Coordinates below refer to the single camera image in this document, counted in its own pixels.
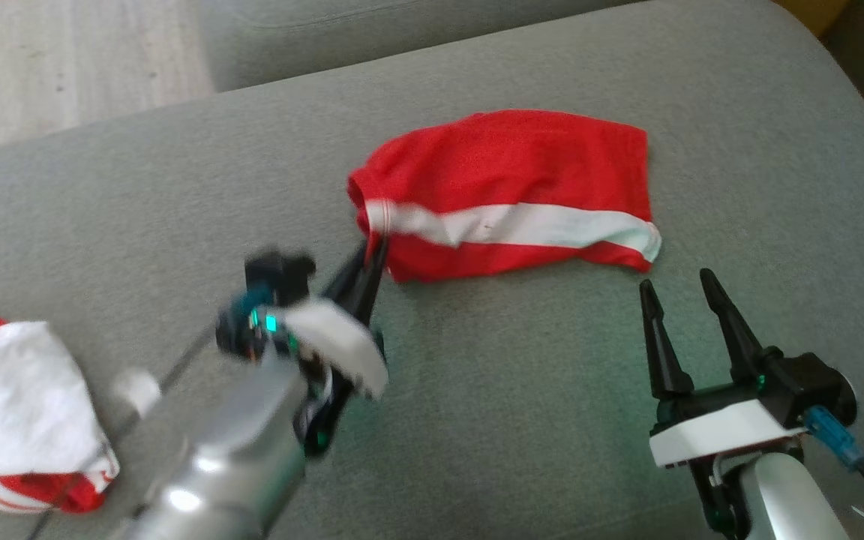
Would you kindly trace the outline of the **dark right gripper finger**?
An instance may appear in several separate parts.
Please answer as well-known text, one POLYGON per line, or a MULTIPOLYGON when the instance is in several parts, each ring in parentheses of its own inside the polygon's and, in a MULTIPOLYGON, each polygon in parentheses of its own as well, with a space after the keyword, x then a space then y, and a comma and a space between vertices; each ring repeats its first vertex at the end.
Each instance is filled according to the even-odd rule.
POLYGON ((639 301, 652 396, 668 400, 691 394, 694 390, 692 377, 682 369, 670 342, 663 324, 665 312, 651 280, 639 283, 639 301))
POLYGON ((763 349, 761 342, 731 301, 716 273, 710 268, 702 268, 699 275, 706 303, 718 317, 729 352, 731 380, 734 383, 756 383, 759 379, 758 360, 763 349))

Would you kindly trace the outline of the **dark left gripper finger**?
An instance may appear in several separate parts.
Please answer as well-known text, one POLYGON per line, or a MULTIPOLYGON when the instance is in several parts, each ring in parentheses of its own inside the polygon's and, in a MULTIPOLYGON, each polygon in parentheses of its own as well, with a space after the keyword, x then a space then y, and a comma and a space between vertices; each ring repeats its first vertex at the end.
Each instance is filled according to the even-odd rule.
POLYGON ((386 268, 389 240, 386 236, 371 238, 356 255, 353 285, 349 297, 350 314, 369 327, 380 281, 386 268))
POLYGON ((369 303, 369 245, 360 244, 323 290, 323 297, 340 305, 369 303))

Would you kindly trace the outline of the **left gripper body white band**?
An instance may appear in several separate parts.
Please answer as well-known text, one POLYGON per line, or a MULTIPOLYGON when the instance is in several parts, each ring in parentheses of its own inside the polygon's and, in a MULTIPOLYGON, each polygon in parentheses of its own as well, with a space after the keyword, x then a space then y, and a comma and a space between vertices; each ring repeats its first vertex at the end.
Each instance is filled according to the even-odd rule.
POLYGON ((281 307, 267 294, 246 294, 220 314, 215 341, 255 365, 285 359, 298 367, 305 393, 290 414, 306 457, 322 457, 353 395, 377 402, 389 383, 379 334, 329 298, 281 307))

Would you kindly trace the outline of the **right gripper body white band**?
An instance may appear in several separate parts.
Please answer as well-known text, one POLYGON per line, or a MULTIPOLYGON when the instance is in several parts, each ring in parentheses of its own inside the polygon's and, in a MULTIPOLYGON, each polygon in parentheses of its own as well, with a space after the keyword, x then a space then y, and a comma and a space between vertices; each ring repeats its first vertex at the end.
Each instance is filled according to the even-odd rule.
POLYGON ((801 451, 778 444, 803 432, 785 427, 759 400, 761 392, 801 392, 809 375, 809 355, 785 358, 774 346, 762 349, 764 372, 757 382, 724 384, 682 397, 658 400, 657 424, 650 434, 655 464, 687 466, 698 490, 706 525, 727 539, 806 539, 809 521, 796 520, 781 507, 779 471, 801 481, 797 509, 805 509, 809 489, 801 451))

